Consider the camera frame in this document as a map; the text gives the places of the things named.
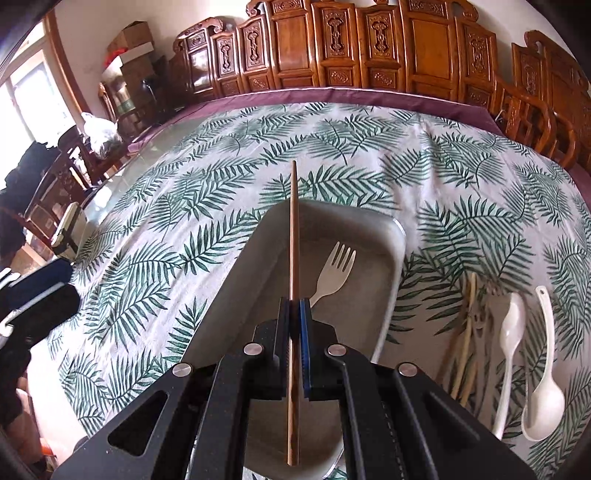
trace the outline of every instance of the white fork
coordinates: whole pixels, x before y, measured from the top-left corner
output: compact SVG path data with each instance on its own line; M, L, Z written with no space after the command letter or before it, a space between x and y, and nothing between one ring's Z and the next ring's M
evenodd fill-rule
M316 293L310 298L310 308L312 308L318 300L327 295L332 295L338 289L340 289L347 281L353 263L355 262L355 255L357 252L353 250L353 253L349 257L351 247L347 249L345 253L345 245L340 247L340 242L336 242L333 251L330 253L328 260L320 272L318 277L318 283L316 284Z

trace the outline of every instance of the white spoon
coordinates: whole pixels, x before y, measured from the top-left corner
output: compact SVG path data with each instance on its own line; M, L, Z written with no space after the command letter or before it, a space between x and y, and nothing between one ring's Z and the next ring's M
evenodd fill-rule
M509 412L509 396L511 395L511 377L513 375L513 356L525 332L525 305L518 293L510 297L509 311L501 325L499 343L505 354L505 377L501 389L499 406L496 409L495 424L492 433L499 440L503 438L505 423Z
M546 324L546 365L542 380L531 394L531 398L525 399L525 407L521 414L521 431L531 442L539 442L548 437L555 431L564 414L564 394L552 378L554 362L552 302L546 287L537 287L535 292L542 305Z

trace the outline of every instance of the tablecloth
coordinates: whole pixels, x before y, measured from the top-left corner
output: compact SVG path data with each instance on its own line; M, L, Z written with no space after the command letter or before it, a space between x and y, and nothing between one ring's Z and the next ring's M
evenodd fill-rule
M258 221L288 198L292 159L301 196L388 213L407 233L382 355L389 366L405 359L435 372L474 271L524 295L535 384L545 333L534 289L549 287L566 412L548 439L528 442L519 426L524 369L515 367L504 441L539 478L555 472L591 411L591 216L580 193L558 165L504 137L362 105L210 116L123 195L74 264L80 312L48 338L87 432L181 358Z

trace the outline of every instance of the plastic bag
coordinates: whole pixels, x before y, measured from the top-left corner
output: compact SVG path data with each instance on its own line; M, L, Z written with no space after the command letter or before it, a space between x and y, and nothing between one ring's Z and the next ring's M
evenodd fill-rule
M82 113L82 118L85 122L84 132L90 137L90 147L99 158L104 160L121 148L123 139L113 122L86 112Z

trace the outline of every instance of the window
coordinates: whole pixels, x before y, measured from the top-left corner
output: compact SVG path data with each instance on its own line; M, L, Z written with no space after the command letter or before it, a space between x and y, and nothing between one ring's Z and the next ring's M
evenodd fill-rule
M36 25L0 79L0 189L33 141L57 145L74 125L51 74L53 53L43 24Z
M6 84L0 86L0 112L0 188L4 188L4 178L18 164L34 137L22 123Z

